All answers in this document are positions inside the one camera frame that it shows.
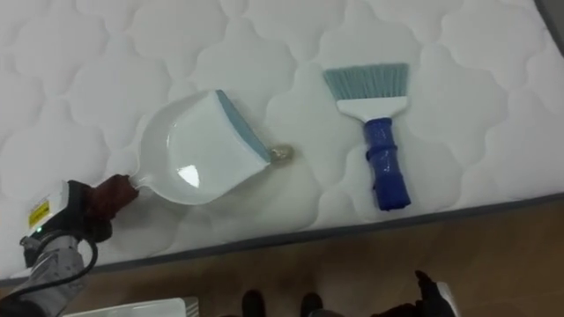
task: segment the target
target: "blue bristles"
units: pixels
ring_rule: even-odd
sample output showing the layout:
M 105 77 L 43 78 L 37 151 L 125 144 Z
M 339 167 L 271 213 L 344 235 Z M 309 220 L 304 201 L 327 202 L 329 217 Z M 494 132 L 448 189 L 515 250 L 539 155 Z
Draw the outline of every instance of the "blue bristles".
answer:
M 406 63 L 353 66 L 323 73 L 336 100 L 403 97 L 408 76 Z

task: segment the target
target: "shoe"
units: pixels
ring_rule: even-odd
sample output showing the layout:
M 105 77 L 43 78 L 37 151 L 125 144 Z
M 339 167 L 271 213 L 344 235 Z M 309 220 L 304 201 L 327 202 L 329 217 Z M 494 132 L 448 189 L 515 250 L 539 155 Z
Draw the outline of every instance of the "shoe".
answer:
M 263 294 L 260 291 L 247 291 L 243 295 L 241 308 L 242 317 L 266 317 Z
M 309 317 L 316 310 L 323 309 L 323 301 L 319 295 L 309 293 L 301 299 L 300 317 Z

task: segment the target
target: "blue handle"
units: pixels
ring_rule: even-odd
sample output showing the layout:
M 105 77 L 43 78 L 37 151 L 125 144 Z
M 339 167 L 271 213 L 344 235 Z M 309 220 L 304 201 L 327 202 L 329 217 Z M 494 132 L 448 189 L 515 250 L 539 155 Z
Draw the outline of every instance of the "blue handle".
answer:
M 391 119 L 374 119 L 364 124 L 369 145 L 367 160 L 375 171 L 375 191 L 381 210 L 402 209 L 412 203 L 404 176 L 397 163 L 397 146 L 391 132 Z

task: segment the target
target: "cable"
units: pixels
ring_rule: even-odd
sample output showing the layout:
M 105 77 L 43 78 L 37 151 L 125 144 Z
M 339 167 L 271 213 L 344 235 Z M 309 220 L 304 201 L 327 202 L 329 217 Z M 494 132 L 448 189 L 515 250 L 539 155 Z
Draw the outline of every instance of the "cable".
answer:
M 47 244 L 49 244 L 53 240 L 60 238 L 60 237 L 63 237 L 63 236 L 68 236 L 68 235 L 75 237 L 78 241 L 84 240 L 84 241 L 86 241 L 86 243 L 88 243 L 88 246 L 90 246 L 90 248 L 92 250 L 92 259 L 90 259 L 90 262 L 88 263 L 88 265 L 85 266 L 83 269 L 81 269 L 77 274 L 75 274 L 73 276 L 62 278 L 58 281 L 53 281 L 53 282 L 40 284 L 40 285 L 34 285 L 34 286 L 30 286 L 30 287 L 27 287 L 27 288 L 19 290 L 19 291 L 15 291 L 12 294 L 9 294 L 5 298 L 3 298 L 3 300 L 13 300 L 13 299 L 21 297 L 22 295 L 29 294 L 30 292 L 41 291 L 41 290 L 45 290 L 47 288 L 56 287 L 56 286 L 63 285 L 63 284 L 68 284 L 68 283 L 74 282 L 74 281 L 78 280 L 80 277 L 88 274 L 88 272 L 90 272 L 90 270 L 92 270 L 92 268 L 94 267 L 94 265 L 98 261 L 98 247 L 96 247 L 96 243 L 94 243 L 92 240 L 88 239 L 81 232 L 69 232 L 69 231 L 53 232 L 52 234 L 49 234 L 49 236 L 44 241 L 41 242 L 40 246 L 37 249 L 37 253 L 40 254 L 43 251 L 43 249 L 47 246 Z

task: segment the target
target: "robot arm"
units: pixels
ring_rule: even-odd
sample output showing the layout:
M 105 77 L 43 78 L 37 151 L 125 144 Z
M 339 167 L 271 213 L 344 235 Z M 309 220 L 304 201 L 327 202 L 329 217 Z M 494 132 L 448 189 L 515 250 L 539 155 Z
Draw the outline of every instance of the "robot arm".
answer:
M 84 288 L 84 275 L 96 263 L 98 253 L 93 246 L 93 257 L 85 267 L 78 252 L 80 237 L 71 232 L 55 232 L 43 243 L 24 238 L 27 247 L 37 247 L 40 255 L 31 276 L 10 295 L 0 301 L 2 317 L 56 317 Z
M 115 175 L 97 188 L 61 182 L 32 208 L 29 233 L 21 240 L 27 281 L 0 299 L 0 317 L 56 317 L 84 288 L 84 275 L 98 259 L 96 243 L 112 235 L 110 220 L 137 197 L 128 177 Z M 85 266 L 78 252 L 84 240 L 92 249 Z

